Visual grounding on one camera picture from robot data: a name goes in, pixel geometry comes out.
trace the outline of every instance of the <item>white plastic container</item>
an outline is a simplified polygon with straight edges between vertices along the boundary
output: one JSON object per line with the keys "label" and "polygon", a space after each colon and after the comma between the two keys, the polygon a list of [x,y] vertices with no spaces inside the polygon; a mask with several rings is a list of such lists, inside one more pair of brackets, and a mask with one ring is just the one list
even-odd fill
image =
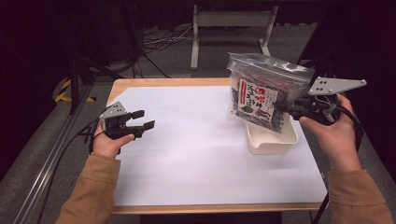
{"label": "white plastic container", "polygon": [[285,121],[282,133],[275,133],[255,124],[246,124],[249,150],[253,154],[282,154],[298,142],[291,118]]}

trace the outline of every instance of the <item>gray carpet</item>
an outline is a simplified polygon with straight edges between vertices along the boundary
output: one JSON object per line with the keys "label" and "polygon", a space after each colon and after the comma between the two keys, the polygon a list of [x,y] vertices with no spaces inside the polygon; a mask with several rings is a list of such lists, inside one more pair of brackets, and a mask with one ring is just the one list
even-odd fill
{"label": "gray carpet", "polygon": [[[275,27],[271,36],[269,50],[272,56],[295,63],[304,48],[315,25]],[[247,29],[242,34],[235,35],[224,30],[207,30],[200,37],[199,68],[190,70],[191,42],[184,40],[163,51],[154,51],[148,56],[165,74],[172,77],[227,77],[226,69],[228,52],[260,52],[257,39],[262,35],[260,29]],[[161,77],[161,73],[145,58],[140,57],[139,63],[144,77]],[[122,73],[131,77],[132,71]],[[111,90],[112,81],[108,77],[98,77],[90,96],[97,97],[94,103],[85,103],[78,116],[76,125],[72,128],[69,138],[89,121],[97,118],[106,105]],[[20,156],[0,183],[0,223],[12,223],[21,205],[33,186],[35,177],[48,157],[58,134],[67,119],[70,103],[60,102],[43,122]],[[329,170],[326,156],[318,147],[315,136],[305,132],[312,148],[319,170]],[[84,136],[72,142],[64,153],[57,170],[46,209],[41,223],[54,223],[59,215],[60,207],[70,195],[76,178],[88,157],[88,145]],[[389,208],[396,217],[396,185],[375,154],[369,139],[363,138],[361,144],[361,163],[372,174],[378,186],[388,201]],[[36,223],[43,196],[35,207],[29,223]],[[283,212],[283,223],[310,223],[307,211]],[[328,209],[320,223],[330,223],[331,214]],[[113,216],[109,223],[138,223],[139,216]]]}

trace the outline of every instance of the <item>plastic bag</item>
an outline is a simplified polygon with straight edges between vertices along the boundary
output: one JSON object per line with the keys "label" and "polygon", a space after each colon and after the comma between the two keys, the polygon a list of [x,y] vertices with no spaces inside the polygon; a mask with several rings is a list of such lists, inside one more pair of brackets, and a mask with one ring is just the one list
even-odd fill
{"label": "plastic bag", "polygon": [[274,103],[292,105],[315,70],[263,54],[230,53],[232,102],[230,114],[281,133],[289,116]]}

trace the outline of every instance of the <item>white paper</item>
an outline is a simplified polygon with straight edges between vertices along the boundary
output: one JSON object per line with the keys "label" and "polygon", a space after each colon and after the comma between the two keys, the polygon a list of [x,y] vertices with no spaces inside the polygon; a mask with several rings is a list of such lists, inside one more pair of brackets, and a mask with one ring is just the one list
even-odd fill
{"label": "white paper", "polygon": [[254,155],[244,124],[227,119],[230,87],[129,88],[114,102],[155,127],[121,149],[116,206],[320,203],[324,186],[300,124],[287,153]]}

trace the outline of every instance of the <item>forearm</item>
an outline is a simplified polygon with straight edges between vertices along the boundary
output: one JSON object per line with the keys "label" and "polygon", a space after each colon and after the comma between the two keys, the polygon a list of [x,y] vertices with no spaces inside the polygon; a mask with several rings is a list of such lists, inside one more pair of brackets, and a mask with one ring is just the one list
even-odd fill
{"label": "forearm", "polygon": [[120,161],[92,153],[56,223],[106,223],[114,208]]}
{"label": "forearm", "polygon": [[382,193],[370,175],[362,171],[329,172],[332,223],[393,223]]}

